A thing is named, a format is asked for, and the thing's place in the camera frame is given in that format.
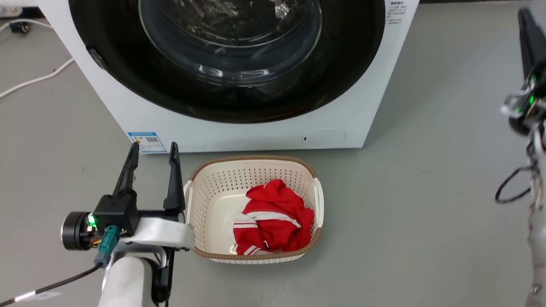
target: concrete floor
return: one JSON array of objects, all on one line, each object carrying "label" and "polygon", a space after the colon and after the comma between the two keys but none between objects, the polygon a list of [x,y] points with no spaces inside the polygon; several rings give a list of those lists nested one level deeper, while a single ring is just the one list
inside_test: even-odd
[{"label": "concrete floor", "polygon": [[[318,245],[298,261],[266,266],[181,252],[171,306],[523,305],[528,201],[493,201],[525,163],[525,139],[499,112],[523,80],[517,8],[421,5],[365,147],[282,152],[307,160],[323,184]],[[69,58],[54,32],[38,27],[26,37],[0,33],[0,55],[1,90]],[[64,250],[60,225],[111,193],[130,143],[74,64],[1,99],[0,135],[4,300],[92,266],[94,252]],[[182,155],[185,178],[225,155]],[[140,208],[161,208],[168,176],[166,156],[141,157]],[[96,273],[21,306],[96,306],[101,280]]]}]

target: white washing machine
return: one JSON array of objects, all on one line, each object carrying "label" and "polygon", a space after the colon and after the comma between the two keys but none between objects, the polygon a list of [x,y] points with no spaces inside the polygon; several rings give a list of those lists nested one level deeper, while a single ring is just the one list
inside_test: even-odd
[{"label": "white washing machine", "polygon": [[146,153],[362,147],[418,2],[37,0]]}]

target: white arm segment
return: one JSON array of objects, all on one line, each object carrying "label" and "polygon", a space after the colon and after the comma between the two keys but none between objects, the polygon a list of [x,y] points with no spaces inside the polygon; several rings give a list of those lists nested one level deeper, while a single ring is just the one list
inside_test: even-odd
[{"label": "white arm segment", "polygon": [[155,307],[152,267],[146,260],[123,257],[110,268],[99,307]]},{"label": "white arm segment", "polygon": [[529,157],[537,163],[538,174],[531,181],[532,202],[529,216],[529,236],[527,241],[531,248],[533,264],[533,283],[527,295],[526,307],[546,307],[546,208],[543,205],[544,183],[542,175],[546,174],[546,151],[544,136],[536,127],[531,131],[530,142],[534,154]]},{"label": "white arm segment", "polygon": [[195,234],[184,224],[159,217],[143,217],[132,237],[121,238],[119,244],[134,242],[144,245],[175,248],[195,247]]}]

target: red clothing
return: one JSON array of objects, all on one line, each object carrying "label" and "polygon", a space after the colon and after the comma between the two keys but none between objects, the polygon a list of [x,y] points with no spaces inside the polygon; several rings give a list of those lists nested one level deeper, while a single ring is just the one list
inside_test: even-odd
[{"label": "red clothing", "polygon": [[312,209],[281,179],[250,189],[233,224],[238,255],[296,251],[311,241]]}]

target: plastic laundry basket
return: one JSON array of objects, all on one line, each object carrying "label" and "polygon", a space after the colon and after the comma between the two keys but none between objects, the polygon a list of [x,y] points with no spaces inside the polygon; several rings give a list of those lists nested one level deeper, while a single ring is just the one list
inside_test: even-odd
[{"label": "plastic laundry basket", "polygon": [[[248,203],[246,192],[273,179],[284,183],[314,211],[311,242],[293,252],[268,255],[237,255],[234,251],[233,221],[228,217],[242,212]],[[321,183],[306,162],[282,156],[237,156],[216,159],[201,165],[184,186],[187,223],[195,232],[195,253],[216,262],[266,264],[292,261],[303,256],[318,241],[324,219]]]}]

